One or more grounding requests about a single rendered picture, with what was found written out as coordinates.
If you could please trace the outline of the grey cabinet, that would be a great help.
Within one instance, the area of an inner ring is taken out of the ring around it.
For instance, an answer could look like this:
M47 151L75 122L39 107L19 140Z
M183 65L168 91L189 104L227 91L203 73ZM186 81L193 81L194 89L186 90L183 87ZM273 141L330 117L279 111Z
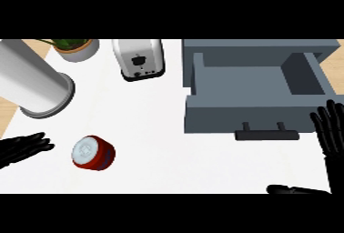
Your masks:
M338 48L335 39L183 39L183 87L196 53L206 66L280 66L292 53L313 54L320 63Z

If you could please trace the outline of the silver toaster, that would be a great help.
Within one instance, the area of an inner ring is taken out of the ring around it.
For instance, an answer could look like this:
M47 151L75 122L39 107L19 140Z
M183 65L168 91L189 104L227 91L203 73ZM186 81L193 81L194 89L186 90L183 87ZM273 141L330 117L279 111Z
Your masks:
M113 39L112 51L122 78L128 82L163 75L165 60L159 39Z

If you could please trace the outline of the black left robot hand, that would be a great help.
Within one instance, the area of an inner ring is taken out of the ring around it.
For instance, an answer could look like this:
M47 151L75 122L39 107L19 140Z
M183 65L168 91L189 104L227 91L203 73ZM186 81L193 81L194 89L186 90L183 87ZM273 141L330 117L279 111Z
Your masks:
M0 140L0 169L54 147L42 132Z

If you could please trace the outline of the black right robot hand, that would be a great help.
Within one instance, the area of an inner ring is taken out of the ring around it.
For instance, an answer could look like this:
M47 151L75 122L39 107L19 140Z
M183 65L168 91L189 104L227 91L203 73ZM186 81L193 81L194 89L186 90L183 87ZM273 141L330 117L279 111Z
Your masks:
M317 112L310 113L310 119L315 128L317 139L324 155L324 168L330 191L268 185L268 194L315 194L344 195L344 105L332 99L326 101L326 106L317 107Z

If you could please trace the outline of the grey drawer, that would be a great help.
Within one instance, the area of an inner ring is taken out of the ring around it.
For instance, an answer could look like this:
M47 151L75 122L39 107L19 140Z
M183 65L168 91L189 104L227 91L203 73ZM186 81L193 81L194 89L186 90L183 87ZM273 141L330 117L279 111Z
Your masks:
M310 53L289 55L279 66L203 64L193 55L191 88L186 101L184 131L231 133L248 123L253 130L314 130L308 114L332 99L344 104Z

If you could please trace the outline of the potted green plant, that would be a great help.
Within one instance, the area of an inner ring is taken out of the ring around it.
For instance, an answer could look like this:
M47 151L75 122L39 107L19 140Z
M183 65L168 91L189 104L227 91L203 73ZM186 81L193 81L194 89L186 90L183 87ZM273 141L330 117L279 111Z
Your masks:
M98 50L97 39L39 39L39 42L51 45L60 57L72 63L85 61Z

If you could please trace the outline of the red can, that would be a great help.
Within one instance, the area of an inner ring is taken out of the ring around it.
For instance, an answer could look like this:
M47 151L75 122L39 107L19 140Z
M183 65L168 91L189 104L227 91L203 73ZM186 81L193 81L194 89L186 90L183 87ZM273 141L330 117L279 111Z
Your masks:
M113 146L100 137L87 136L72 148L70 159L78 168L104 170L115 159Z

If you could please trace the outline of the white cylinder with grey rim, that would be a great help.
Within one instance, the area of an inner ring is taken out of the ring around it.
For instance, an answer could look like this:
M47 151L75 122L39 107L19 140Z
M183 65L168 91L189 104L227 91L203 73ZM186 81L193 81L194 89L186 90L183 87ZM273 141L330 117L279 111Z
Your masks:
M73 97L75 83L54 71L20 39L0 39L0 97L31 118L56 115Z

